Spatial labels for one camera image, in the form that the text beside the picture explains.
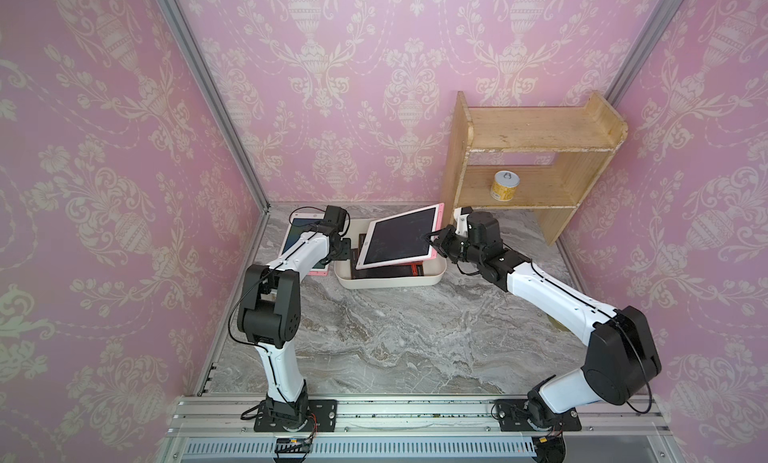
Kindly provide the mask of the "pink writing tablet rainbow screen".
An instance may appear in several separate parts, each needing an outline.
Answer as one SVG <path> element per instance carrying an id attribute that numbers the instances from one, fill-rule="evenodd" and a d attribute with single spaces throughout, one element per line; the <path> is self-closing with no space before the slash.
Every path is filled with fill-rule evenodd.
<path id="1" fill-rule="evenodd" d="M 327 273 L 325 267 L 330 242 L 319 230 L 322 220 L 321 213 L 299 212 L 290 217 L 290 227 L 279 255 L 278 275 L 292 271 L 302 281 L 309 275 Z"/>

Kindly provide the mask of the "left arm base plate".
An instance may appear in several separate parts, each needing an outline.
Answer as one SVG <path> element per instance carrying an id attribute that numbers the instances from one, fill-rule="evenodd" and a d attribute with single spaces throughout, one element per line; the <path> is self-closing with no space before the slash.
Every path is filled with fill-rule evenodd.
<path id="1" fill-rule="evenodd" d="M 302 400 L 293 405 L 266 399 L 257 407 L 254 431 L 332 433 L 337 413 L 338 401 L 333 399 Z"/>

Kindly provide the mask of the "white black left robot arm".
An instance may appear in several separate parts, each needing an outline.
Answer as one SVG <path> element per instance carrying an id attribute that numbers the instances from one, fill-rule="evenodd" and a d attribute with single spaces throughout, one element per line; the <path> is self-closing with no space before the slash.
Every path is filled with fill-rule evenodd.
<path id="1" fill-rule="evenodd" d="M 268 387 L 255 418 L 266 426 L 300 431 L 311 421 L 294 344 L 301 323 L 301 283 L 315 266 L 349 258 L 349 224 L 346 210 L 329 206 L 319 221 L 301 226 L 294 244 L 276 259 L 246 270 L 241 296 L 230 311 L 243 336 L 229 337 L 259 354 Z"/>

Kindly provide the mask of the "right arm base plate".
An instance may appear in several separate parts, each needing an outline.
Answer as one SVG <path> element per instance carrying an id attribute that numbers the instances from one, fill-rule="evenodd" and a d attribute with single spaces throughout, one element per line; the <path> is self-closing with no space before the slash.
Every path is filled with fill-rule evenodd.
<path id="1" fill-rule="evenodd" d="M 578 413 L 571 409 L 562 414 L 554 414 L 538 403 L 526 399 L 498 399 L 490 410 L 502 432 L 578 432 L 582 424 Z"/>

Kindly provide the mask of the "red black Newsmy tablet top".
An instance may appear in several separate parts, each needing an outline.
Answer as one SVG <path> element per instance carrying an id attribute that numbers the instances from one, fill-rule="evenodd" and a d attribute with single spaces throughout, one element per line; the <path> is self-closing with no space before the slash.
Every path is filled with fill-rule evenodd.
<path id="1" fill-rule="evenodd" d="M 405 237 L 391 238 L 391 243 L 405 243 L 407 246 L 424 246 L 424 240 L 418 235 L 406 235 Z M 403 277 L 420 277 L 425 275 L 425 261 L 389 265 L 372 269 L 357 270 L 353 262 L 350 263 L 351 278 L 362 279 L 388 279 Z"/>

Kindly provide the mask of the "pink writing tablet dark screen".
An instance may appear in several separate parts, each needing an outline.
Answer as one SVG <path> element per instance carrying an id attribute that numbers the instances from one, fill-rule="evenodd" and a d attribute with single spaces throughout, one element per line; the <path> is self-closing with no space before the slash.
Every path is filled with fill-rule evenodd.
<path id="1" fill-rule="evenodd" d="M 444 204 L 380 218 L 369 223 L 359 247 L 356 270 L 419 263 L 434 259 L 430 235 L 441 228 Z"/>

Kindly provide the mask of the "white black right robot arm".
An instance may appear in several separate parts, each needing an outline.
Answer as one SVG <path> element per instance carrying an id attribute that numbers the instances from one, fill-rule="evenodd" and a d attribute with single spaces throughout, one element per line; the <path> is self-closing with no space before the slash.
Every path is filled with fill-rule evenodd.
<path id="1" fill-rule="evenodd" d="M 641 310 L 617 309 L 552 277 L 503 241 L 492 214 L 460 208 L 452 224 L 423 238 L 439 256 L 473 265 L 485 281 L 533 304 L 585 345 L 581 367 L 545 379 L 528 392 L 525 410 L 533 427 L 550 430 L 583 405 L 622 406 L 648 390 L 661 373 L 661 358 Z"/>

